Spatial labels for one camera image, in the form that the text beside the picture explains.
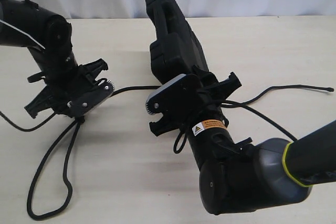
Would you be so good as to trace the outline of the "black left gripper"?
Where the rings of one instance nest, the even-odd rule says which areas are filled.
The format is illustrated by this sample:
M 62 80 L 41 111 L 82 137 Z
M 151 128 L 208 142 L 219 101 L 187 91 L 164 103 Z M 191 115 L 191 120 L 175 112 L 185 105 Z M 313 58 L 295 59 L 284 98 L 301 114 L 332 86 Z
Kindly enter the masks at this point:
M 96 77 L 108 70 L 103 59 L 79 65 L 70 76 L 62 78 L 58 83 L 46 85 L 37 96 L 24 108 L 31 118 L 39 112 L 52 109 L 56 114 L 66 114 L 67 103 L 76 99 L 98 85 Z

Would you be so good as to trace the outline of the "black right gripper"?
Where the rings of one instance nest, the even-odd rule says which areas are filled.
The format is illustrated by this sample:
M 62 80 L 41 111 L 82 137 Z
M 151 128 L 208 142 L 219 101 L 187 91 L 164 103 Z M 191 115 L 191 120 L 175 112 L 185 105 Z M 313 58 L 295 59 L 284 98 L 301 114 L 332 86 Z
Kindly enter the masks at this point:
M 194 119 L 226 119 L 220 100 L 224 101 L 238 88 L 241 82 L 234 72 L 223 81 L 219 81 L 213 73 L 196 73 L 201 87 L 196 90 L 196 95 L 201 102 L 196 106 L 192 115 Z M 184 116 L 172 111 L 164 111 L 163 116 L 157 122 L 150 122 L 150 131 L 155 136 L 177 130 L 184 122 Z

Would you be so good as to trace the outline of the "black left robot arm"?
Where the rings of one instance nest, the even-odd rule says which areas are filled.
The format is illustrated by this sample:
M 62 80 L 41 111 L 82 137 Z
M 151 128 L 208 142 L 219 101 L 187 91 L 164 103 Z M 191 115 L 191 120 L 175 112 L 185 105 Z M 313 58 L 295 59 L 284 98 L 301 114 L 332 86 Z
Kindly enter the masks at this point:
M 32 118 L 47 109 L 78 118 L 114 92 L 111 81 L 97 79 L 108 69 L 103 59 L 77 64 L 71 34 L 71 24 L 56 13 L 33 2 L 1 0 L 1 45 L 26 47 L 40 68 L 39 73 L 28 77 L 28 82 L 45 82 L 45 87 L 25 106 Z

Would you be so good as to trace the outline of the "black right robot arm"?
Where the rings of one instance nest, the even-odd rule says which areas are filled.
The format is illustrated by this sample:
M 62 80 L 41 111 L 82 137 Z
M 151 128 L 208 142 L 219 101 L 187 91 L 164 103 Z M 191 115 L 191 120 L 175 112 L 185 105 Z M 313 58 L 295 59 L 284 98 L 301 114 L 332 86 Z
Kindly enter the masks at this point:
M 179 129 L 174 152 L 189 143 L 200 172 L 199 192 L 210 214 L 253 212 L 304 201 L 312 187 L 335 181 L 335 123 L 297 139 L 291 134 L 257 145 L 234 142 L 222 108 L 246 108 L 228 97 L 240 87 L 234 73 L 219 82 L 180 74 L 151 93 L 153 134 Z

